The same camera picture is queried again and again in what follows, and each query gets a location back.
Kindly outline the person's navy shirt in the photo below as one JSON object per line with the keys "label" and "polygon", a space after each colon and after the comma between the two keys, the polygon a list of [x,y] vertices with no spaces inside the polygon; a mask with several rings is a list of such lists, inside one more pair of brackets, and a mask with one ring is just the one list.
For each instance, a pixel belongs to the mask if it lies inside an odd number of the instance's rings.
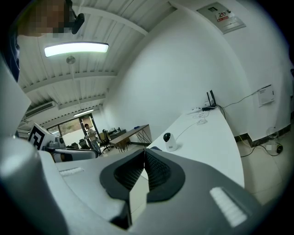
{"label": "person's navy shirt", "polygon": [[20,62],[19,62],[20,47],[17,42],[17,38],[18,38],[18,34],[16,32],[10,35],[8,40],[9,43],[7,46],[7,53],[6,53],[7,65],[16,82],[18,82],[19,73],[20,73]]}

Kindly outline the long ceiling light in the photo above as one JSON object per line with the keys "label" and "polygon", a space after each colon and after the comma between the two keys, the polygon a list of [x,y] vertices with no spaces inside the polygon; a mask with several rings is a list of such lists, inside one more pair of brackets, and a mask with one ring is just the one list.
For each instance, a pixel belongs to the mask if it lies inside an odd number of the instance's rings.
{"label": "long ceiling light", "polygon": [[94,111],[94,109],[86,110],[86,111],[74,114],[74,117],[80,117],[80,116],[83,116],[85,114],[91,113],[92,111]]}
{"label": "long ceiling light", "polygon": [[72,42],[52,45],[44,48],[46,57],[56,56],[60,54],[76,53],[76,52],[98,52],[106,53],[109,48],[108,44],[98,42]]}

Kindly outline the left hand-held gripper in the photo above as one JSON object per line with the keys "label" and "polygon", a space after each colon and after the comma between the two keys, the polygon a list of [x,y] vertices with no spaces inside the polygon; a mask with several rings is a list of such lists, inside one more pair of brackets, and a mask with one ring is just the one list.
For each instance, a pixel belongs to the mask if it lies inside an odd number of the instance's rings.
{"label": "left hand-held gripper", "polygon": [[55,162],[71,162],[97,158],[94,150],[65,149],[66,145],[60,136],[34,123],[30,130],[28,141],[39,151],[47,151],[53,156]]}

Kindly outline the wooden desk with black legs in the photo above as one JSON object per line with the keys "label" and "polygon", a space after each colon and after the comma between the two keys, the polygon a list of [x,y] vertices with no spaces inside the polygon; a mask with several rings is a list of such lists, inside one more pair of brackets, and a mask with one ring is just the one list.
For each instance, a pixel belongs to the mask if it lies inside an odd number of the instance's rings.
{"label": "wooden desk with black legs", "polygon": [[149,125],[142,125],[138,129],[132,129],[122,134],[121,136],[110,140],[110,143],[118,148],[119,152],[128,151],[128,145],[131,144],[130,138],[132,136],[137,136],[139,140],[139,145],[149,146],[152,143],[151,137],[146,133],[145,129],[148,128]]}

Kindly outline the white air conditioner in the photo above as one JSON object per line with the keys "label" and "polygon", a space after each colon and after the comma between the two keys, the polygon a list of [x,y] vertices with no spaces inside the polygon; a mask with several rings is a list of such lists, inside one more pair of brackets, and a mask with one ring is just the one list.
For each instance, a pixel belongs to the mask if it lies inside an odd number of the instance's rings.
{"label": "white air conditioner", "polygon": [[31,110],[28,110],[26,113],[25,113],[25,118],[30,118],[38,113],[41,113],[43,111],[46,111],[48,109],[51,109],[53,107],[56,106],[56,103],[54,101],[51,101],[51,102],[48,102],[48,103],[45,103],[43,105],[40,105],[38,107],[35,107]]}

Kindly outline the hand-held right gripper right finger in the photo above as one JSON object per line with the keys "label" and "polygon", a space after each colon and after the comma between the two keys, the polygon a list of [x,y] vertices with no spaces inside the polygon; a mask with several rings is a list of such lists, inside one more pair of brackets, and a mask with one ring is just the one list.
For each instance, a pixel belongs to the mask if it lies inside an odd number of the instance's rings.
{"label": "hand-held right gripper right finger", "polygon": [[185,174],[169,200],[148,202],[137,219],[139,235],[250,235],[259,221],[260,203],[241,185],[202,162],[164,151],[145,151],[176,163]]}

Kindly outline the white desk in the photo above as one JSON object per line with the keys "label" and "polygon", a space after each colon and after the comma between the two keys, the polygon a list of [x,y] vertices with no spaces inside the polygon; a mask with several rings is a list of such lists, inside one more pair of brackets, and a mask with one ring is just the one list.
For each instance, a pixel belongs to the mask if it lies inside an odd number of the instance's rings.
{"label": "white desk", "polygon": [[173,134],[178,145],[173,154],[206,163],[245,186],[240,153],[220,110],[182,114],[166,132]]}

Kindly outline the router with black antennas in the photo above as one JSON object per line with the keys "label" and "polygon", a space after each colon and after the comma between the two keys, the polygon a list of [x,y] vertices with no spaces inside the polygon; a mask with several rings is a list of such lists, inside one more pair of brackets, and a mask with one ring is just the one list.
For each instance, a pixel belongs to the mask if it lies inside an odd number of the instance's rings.
{"label": "router with black antennas", "polygon": [[216,104],[215,101],[215,96],[212,90],[209,91],[209,93],[207,92],[207,97],[208,97],[208,104],[205,103],[204,106],[201,108],[202,111],[210,111],[213,109],[216,109],[218,107],[218,105]]}

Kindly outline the black office chair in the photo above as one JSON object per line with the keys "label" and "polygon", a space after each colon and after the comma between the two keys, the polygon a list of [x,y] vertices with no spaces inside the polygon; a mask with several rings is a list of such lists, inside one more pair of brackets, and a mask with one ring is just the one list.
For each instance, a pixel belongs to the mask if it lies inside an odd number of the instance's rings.
{"label": "black office chair", "polygon": [[107,131],[105,129],[102,130],[103,132],[103,138],[99,140],[99,146],[103,148],[102,153],[104,153],[105,150],[111,150],[114,148],[114,146],[110,143],[110,139],[107,135]]}

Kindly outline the grey electrical panel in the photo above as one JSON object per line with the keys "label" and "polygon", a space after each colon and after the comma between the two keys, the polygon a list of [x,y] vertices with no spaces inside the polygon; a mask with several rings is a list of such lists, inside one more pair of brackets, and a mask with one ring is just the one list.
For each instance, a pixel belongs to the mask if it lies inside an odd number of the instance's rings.
{"label": "grey electrical panel", "polygon": [[246,27],[239,17],[219,2],[199,8],[197,12],[213,23],[223,34]]}

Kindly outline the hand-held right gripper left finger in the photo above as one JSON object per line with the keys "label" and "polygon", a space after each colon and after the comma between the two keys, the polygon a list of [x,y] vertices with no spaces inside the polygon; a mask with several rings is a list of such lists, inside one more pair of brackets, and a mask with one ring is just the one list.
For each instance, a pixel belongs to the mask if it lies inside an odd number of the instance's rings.
{"label": "hand-held right gripper left finger", "polygon": [[54,163],[48,152],[35,154],[41,196],[38,228],[46,235],[140,235],[130,226],[126,202],[111,198],[99,176],[109,158]]}

